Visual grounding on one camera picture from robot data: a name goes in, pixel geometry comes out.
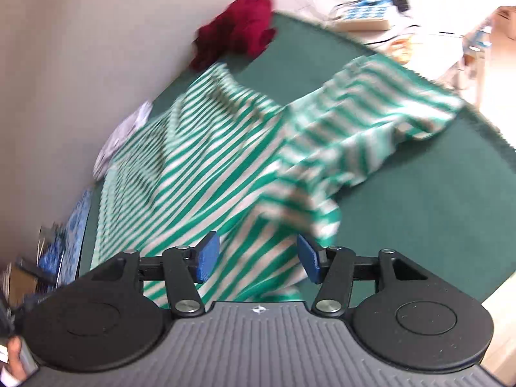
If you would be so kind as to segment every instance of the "black circular pad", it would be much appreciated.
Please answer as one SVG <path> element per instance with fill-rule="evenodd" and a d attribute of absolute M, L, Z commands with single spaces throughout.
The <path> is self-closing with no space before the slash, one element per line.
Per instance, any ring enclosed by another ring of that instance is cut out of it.
<path fill-rule="evenodd" d="M 27 314 L 23 336 L 47 365 L 96 372 L 142 356 L 163 328 L 159 307 L 131 286 L 78 280 Z"/>
<path fill-rule="evenodd" d="M 389 284 L 356 308 L 352 324 L 375 355 L 418 371 L 471 366 L 493 335 L 493 320 L 479 302 L 433 280 Z"/>
<path fill-rule="evenodd" d="M 446 333 L 457 322 L 453 310 L 432 301 L 414 301 L 399 307 L 398 323 L 416 334 L 437 335 Z"/>

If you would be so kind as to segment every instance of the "green and white striped fabric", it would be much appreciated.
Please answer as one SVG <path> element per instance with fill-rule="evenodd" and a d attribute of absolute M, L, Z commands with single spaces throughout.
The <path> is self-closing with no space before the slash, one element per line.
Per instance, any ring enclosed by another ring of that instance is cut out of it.
<path fill-rule="evenodd" d="M 296 235 L 331 244 L 341 220 L 331 195 L 363 182 L 396 143 L 442 130 L 461 106 L 382 55 L 351 61 L 286 106 L 215 64 L 114 158 L 92 267 L 128 248 L 154 256 L 195 245 L 215 230 L 221 254 L 198 287 L 205 303 L 299 299 Z M 144 293 L 167 302 L 162 282 Z"/>

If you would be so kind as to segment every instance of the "green felt surface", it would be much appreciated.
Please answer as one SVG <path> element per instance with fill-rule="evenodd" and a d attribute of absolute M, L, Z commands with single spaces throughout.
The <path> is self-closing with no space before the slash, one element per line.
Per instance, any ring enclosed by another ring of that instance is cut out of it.
<path fill-rule="evenodd" d="M 226 59 L 235 78 L 287 104 L 320 87 L 342 66 L 372 52 L 312 25 L 275 15 L 277 36 L 256 60 Z M 170 107 L 197 75 L 186 71 L 155 103 Z M 335 243 L 358 255 L 399 250 L 478 300 L 516 270 L 516 176 L 507 147 L 465 111 L 438 137 L 403 144 L 365 183 L 337 195 L 342 222 Z M 81 271 L 89 269 L 98 218 L 98 185 L 84 236 Z M 303 282 L 304 296 L 317 287 Z M 355 284 L 353 302 L 372 293 Z"/>

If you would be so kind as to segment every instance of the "gray gripper housing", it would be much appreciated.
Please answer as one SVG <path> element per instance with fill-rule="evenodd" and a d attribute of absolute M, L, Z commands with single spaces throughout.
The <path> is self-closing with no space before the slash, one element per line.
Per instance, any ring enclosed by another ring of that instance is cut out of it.
<path fill-rule="evenodd" d="M 216 302 L 200 317 L 178 320 L 151 352 L 125 367 L 98 373 L 71 373 L 43 366 L 23 386 L 480 387 L 501 384 L 478 365 L 447 374 L 418 373 L 390 366 L 365 351 L 344 322 L 314 316 L 302 302 Z"/>

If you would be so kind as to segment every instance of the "wooden floor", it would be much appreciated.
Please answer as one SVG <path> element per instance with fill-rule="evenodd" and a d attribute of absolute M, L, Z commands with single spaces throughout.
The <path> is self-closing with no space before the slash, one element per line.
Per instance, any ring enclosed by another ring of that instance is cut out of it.
<path fill-rule="evenodd" d="M 481 113 L 500 129 L 512 146 L 516 147 L 516 41 L 505 35 L 502 22 L 503 18 L 494 16 L 491 59 L 486 71 Z"/>
<path fill-rule="evenodd" d="M 516 385 L 516 273 L 483 306 L 493 317 L 494 336 L 482 366 L 505 385 Z"/>

